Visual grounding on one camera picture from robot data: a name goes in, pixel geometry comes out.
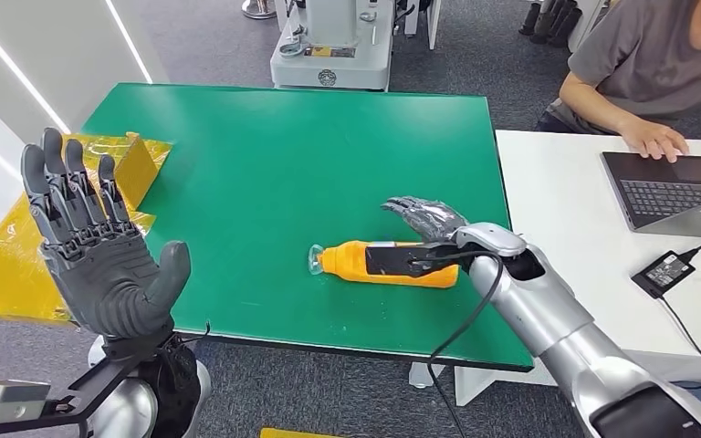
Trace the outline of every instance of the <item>green table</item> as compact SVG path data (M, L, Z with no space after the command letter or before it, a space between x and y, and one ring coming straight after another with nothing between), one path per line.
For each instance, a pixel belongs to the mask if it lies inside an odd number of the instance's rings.
M224 340L422 360L477 304L469 278L428 289L312 276L309 247L417 241L379 208L394 195L509 226L484 98L120 84L82 130L174 143L139 210L157 216L153 254L189 245L179 330L209 320ZM532 367L492 308L439 362Z

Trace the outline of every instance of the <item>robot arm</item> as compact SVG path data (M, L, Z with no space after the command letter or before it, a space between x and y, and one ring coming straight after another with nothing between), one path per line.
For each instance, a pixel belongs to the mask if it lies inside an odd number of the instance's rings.
M701 402L624 354L537 247L495 224L466 224L443 203L403 197L383 208L400 215L425 241L443 242L431 260L451 251L468 254L457 263L482 297L492 293L490 303L547 367L589 436L701 437ZM497 261L470 255L477 250L503 261L495 291L490 289ZM420 266L425 274L445 264Z
M46 384L0 381L0 433L63 424L78 424L84 437L194 433L208 373L173 333L170 315L190 274L186 244L166 244L157 265L128 217L114 160L101 157L99 198L81 143L64 148L47 129L40 144L25 147L21 166L44 237L39 251L74 319L103 341L97 363L57 399L47 399Z

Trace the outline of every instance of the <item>gray robotic hand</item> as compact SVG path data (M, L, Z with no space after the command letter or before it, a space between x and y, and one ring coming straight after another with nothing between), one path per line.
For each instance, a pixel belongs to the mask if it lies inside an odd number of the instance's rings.
M381 208L401 216L424 242L448 242L455 230L468 225L464 216L439 201L401 196L389 198Z
M170 311L190 274L189 250L172 241L154 263L114 181L114 160L100 159L100 199L82 163L83 148L47 128L41 147L23 150L23 184L44 242L39 251L68 310L84 328L117 339L172 325Z

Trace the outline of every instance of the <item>robot forearm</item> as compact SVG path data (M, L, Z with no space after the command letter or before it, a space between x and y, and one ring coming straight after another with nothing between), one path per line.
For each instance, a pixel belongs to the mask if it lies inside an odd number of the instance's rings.
M541 358L592 436L701 436L701 402L631 360L534 245L503 228L459 228L459 246L478 245L502 256L504 272L490 302ZM497 263L476 258L468 267L483 296Z

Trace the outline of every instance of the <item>bottle cap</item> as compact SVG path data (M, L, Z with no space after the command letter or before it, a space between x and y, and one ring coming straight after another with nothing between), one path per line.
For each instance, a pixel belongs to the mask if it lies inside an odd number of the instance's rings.
M313 245L308 251L308 271L314 276L324 272L319 256L323 254L324 248L321 245Z

